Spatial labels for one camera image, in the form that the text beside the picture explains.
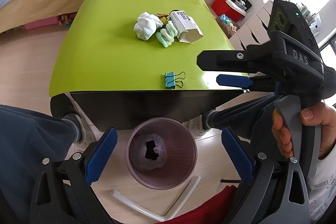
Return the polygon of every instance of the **crumpled white sock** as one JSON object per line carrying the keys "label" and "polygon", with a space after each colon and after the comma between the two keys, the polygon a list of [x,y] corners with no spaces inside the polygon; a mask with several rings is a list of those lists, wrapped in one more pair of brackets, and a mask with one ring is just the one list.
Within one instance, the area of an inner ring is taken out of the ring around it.
{"label": "crumpled white sock", "polygon": [[137,20],[138,22],[134,26],[134,31],[137,37],[142,40],[148,40],[155,33],[157,28],[163,26],[163,23],[157,16],[150,15],[147,12],[142,13]]}

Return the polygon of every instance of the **sleeve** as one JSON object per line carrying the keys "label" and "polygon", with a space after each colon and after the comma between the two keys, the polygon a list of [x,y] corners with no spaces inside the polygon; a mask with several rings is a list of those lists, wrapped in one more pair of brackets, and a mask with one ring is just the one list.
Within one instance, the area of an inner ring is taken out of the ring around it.
{"label": "sleeve", "polygon": [[310,223],[316,223],[336,195],[336,146],[327,157],[318,160],[316,174],[307,178]]}

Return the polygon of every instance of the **cardboard box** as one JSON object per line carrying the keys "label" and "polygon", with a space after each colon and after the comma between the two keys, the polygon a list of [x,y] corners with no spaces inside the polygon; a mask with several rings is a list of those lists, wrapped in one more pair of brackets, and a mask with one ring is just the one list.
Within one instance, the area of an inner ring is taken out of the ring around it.
{"label": "cardboard box", "polygon": [[169,18],[177,29],[177,39],[180,42],[192,43],[203,37],[203,34],[192,17],[184,11],[173,11]]}

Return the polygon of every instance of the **white stick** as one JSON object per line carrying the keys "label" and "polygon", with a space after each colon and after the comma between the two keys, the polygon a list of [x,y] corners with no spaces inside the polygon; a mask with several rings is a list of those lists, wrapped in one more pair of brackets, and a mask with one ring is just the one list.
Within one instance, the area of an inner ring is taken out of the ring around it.
{"label": "white stick", "polygon": [[139,205],[137,205],[136,203],[134,203],[133,201],[129,200],[128,198],[126,198],[125,196],[123,196],[121,193],[119,193],[116,190],[112,190],[111,191],[111,195],[116,198],[117,200],[119,200],[120,202],[122,202],[123,204],[127,205],[128,207],[136,210],[137,212],[148,216],[150,218],[153,218],[157,221],[163,222],[169,219],[174,218],[174,216],[176,216],[176,214],[179,212],[179,210],[182,208],[182,206],[184,205],[184,203],[187,201],[187,199],[190,197],[190,195],[192,194],[192,192],[195,190],[197,184],[199,183],[199,181],[201,180],[200,176],[194,176],[191,178],[191,181],[189,182],[188,186],[186,187],[186,189],[183,191],[183,193],[181,194],[181,196],[178,198],[178,200],[174,203],[174,205],[172,206],[172,208],[168,211],[168,213],[164,216],[159,216],[158,214],[155,214]]}

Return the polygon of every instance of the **red box with white lid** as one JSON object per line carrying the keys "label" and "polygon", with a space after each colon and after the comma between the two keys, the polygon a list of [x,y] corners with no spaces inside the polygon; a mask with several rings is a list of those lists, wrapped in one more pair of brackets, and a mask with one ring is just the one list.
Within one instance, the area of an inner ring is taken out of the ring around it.
{"label": "red box with white lid", "polygon": [[211,8],[216,15],[221,16],[225,14],[234,22],[239,22],[246,16],[246,12],[231,0],[215,0]]}

